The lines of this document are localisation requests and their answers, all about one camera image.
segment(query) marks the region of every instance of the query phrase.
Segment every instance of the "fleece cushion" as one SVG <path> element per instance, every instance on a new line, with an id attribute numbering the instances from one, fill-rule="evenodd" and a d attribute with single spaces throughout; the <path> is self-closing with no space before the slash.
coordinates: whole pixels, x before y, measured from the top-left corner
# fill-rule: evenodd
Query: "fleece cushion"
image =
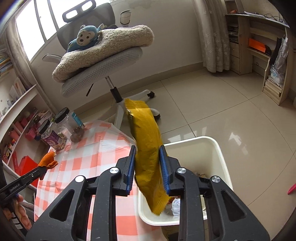
<path id="1" fill-rule="evenodd" d="M 114 54 L 133 47 L 147 47 L 152 44 L 154 35 L 145 25 L 131 28 L 104 29 L 99 32 L 98 44 L 86 49 L 65 53 L 52 73 L 57 82 L 65 82 L 79 72 Z"/>

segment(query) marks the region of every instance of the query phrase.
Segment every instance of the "metal screw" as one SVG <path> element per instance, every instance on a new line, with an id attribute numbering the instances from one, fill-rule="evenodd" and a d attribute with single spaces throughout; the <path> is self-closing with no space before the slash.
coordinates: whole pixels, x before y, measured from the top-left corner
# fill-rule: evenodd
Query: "metal screw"
<path id="1" fill-rule="evenodd" d="M 221 181 L 221 179 L 220 179 L 220 177 L 213 176 L 212 181 L 215 182 L 215 183 L 219 183 Z"/>
<path id="2" fill-rule="evenodd" d="M 75 181 L 77 182 L 77 183 L 80 183 L 80 182 L 82 182 L 84 180 L 84 176 L 77 176 L 77 177 L 75 177 Z"/>
<path id="3" fill-rule="evenodd" d="M 110 172 L 111 172 L 112 174 L 115 174 L 115 173 L 118 173 L 118 172 L 119 172 L 119 169 L 118 169 L 117 167 L 112 167 L 112 168 L 110 169 Z"/>
<path id="4" fill-rule="evenodd" d="M 186 172 L 186 169 L 184 167 L 180 167 L 177 169 L 177 172 L 183 174 Z"/>

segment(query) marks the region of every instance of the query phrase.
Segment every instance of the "chair backrest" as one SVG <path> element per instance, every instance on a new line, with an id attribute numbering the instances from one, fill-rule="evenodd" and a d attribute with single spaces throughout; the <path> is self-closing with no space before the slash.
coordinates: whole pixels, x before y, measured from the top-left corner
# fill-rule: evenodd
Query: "chair backrest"
<path id="1" fill-rule="evenodd" d="M 110 3 L 99 5 L 89 13 L 67 23 L 57 31 L 57 37 L 62 47 L 67 50 L 68 44 L 77 37 L 81 25 L 99 27 L 102 23 L 107 26 L 115 24 L 115 16 Z"/>

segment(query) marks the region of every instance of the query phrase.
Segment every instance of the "jar label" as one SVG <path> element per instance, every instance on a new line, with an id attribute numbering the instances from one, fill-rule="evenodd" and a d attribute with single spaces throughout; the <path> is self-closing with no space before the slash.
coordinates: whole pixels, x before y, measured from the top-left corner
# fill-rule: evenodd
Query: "jar label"
<path id="1" fill-rule="evenodd" d="M 81 128 L 84 128 L 84 124 L 74 112 L 72 114 L 72 117 L 76 121 L 77 125 L 79 125 Z"/>
<path id="2" fill-rule="evenodd" d="M 63 140 L 59 137 L 57 133 L 52 131 L 49 137 L 43 139 L 48 145 L 52 146 L 54 149 L 61 146 Z"/>

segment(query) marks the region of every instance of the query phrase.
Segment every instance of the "yellow wrapper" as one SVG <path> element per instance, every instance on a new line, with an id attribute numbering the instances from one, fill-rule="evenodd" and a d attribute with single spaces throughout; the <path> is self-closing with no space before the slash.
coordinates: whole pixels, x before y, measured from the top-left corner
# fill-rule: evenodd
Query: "yellow wrapper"
<path id="1" fill-rule="evenodd" d="M 144 101 L 125 99 L 131 133 L 137 142 L 135 178 L 151 211 L 160 215 L 169 201 L 163 187 L 159 164 L 161 134 Z"/>

